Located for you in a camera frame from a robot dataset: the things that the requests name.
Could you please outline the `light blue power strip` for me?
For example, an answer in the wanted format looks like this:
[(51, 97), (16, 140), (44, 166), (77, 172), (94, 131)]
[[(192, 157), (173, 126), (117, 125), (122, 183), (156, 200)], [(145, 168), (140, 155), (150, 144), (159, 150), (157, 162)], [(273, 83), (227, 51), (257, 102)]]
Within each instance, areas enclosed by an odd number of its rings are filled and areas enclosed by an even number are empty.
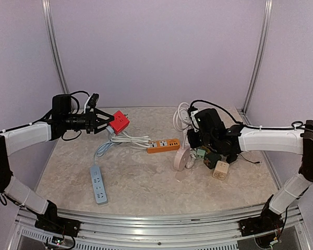
[(100, 167), (96, 165), (92, 166), (90, 168), (90, 176), (91, 176), (92, 188), (93, 188), (96, 203), (98, 205), (106, 204), (108, 202), (108, 199), (107, 199)]

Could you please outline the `black charger plug with cable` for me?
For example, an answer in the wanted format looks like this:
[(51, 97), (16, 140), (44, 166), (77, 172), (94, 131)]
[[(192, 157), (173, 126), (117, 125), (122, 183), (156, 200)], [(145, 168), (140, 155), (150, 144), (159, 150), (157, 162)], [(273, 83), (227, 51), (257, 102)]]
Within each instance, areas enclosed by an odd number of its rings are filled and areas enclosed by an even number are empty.
[(247, 161), (247, 162), (249, 162), (251, 164), (260, 164), (260, 161), (251, 161), (251, 160), (245, 158), (242, 154), (231, 154), (231, 155), (228, 155), (226, 157), (226, 162), (228, 164), (231, 164), (231, 163), (233, 163), (233, 162), (235, 162), (237, 160), (238, 156), (240, 156), (243, 160), (245, 160), (245, 161)]

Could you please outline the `pink round socket hub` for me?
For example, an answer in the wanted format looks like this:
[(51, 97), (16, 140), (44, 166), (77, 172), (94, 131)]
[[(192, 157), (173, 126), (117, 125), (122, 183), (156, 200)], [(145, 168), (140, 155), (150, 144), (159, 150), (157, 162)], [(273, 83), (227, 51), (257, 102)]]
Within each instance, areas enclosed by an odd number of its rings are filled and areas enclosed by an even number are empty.
[(190, 159), (190, 148), (180, 148), (174, 158), (173, 168), (177, 171), (183, 171)]

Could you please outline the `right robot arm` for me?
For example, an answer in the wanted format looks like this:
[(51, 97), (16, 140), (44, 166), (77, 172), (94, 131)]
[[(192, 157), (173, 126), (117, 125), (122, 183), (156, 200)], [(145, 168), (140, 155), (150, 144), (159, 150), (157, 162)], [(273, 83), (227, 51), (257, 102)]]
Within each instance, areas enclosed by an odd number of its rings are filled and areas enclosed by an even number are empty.
[(252, 127), (236, 121), (226, 128), (214, 108), (198, 110), (190, 106), (188, 116), (193, 128), (188, 135), (192, 148), (204, 146), (232, 163), (242, 152), (287, 152), (302, 156), (297, 174), (266, 202), (256, 226), (268, 231), (288, 206), (313, 184), (313, 120), (293, 122), (290, 127)]

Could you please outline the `red cube socket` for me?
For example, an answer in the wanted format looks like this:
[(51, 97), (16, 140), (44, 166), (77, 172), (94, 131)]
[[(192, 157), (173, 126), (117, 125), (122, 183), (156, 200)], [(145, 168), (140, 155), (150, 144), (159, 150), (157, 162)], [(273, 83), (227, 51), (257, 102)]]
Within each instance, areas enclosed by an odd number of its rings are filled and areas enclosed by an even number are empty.
[(128, 127), (130, 121), (120, 110), (118, 110), (113, 116), (114, 120), (111, 121), (109, 125), (114, 130), (114, 133), (119, 135)]

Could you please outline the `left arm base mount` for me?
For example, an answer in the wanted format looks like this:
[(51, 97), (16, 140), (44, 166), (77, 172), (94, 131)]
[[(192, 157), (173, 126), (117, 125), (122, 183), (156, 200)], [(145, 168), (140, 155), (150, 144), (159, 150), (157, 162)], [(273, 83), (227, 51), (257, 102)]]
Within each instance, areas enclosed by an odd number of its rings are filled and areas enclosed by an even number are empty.
[(44, 231), (61, 234), (64, 236), (77, 237), (81, 222), (75, 219), (56, 217), (47, 218), (45, 215), (37, 215), (35, 227)]

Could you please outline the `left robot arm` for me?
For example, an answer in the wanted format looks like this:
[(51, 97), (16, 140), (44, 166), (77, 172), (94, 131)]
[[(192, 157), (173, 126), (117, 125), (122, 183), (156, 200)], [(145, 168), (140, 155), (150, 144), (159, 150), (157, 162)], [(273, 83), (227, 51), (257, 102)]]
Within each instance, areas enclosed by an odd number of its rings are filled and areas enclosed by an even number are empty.
[(98, 94), (88, 97), (83, 112), (73, 111), (74, 94), (60, 94), (52, 98), (52, 108), (39, 120), (0, 131), (0, 193), (37, 215), (49, 230), (56, 232), (63, 226), (57, 206), (14, 177), (8, 157), (30, 146), (55, 141), (73, 130), (97, 134), (105, 130), (114, 116), (96, 108)]

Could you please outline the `long white power strip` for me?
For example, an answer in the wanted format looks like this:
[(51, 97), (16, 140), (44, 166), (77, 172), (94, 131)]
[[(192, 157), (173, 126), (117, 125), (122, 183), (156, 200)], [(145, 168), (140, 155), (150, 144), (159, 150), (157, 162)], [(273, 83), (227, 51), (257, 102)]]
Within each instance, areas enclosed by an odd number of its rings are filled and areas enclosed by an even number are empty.
[(182, 109), (180, 111), (179, 115), (180, 115), (180, 120), (181, 120), (182, 124), (185, 124), (187, 126), (191, 125), (190, 117), (189, 117), (186, 109)]

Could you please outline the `light green plug adapter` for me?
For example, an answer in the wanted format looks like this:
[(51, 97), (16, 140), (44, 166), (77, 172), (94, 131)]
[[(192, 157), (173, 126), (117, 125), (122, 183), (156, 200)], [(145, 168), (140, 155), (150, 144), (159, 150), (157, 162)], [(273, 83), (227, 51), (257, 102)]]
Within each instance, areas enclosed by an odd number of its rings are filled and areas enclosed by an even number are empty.
[(198, 159), (204, 159), (206, 154), (206, 150), (203, 148), (197, 148), (196, 149), (196, 158)]

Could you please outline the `beige cube adapter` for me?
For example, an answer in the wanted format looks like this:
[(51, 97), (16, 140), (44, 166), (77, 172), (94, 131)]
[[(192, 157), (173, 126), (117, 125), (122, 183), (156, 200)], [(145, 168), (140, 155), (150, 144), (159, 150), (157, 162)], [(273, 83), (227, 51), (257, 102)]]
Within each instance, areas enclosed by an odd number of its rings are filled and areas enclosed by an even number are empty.
[(217, 161), (212, 176), (219, 180), (225, 180), (228, 174), (230, 164), (224, 161)]

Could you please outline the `dark green cube adapter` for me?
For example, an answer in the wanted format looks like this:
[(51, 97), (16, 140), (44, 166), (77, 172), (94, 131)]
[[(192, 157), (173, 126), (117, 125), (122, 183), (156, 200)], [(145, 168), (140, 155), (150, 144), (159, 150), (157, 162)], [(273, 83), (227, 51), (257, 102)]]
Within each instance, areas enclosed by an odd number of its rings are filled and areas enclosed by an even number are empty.
[(206, 153), (203, 159), (203, 163), (210, 169), (214, 169), (218, 161), (222, 159), (221, 155), (214, 152)]

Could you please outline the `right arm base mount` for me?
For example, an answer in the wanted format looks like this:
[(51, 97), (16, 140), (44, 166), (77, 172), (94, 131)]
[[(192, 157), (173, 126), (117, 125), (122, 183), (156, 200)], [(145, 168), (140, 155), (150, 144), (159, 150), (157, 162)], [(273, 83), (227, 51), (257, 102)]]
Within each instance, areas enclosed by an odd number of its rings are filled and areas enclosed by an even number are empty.
[(284, 222), (281, 215), (277, 215), (265, 208), (256, 217), (249, 217), (238, 222), (242, 236), (264, 233), (282, 227)]

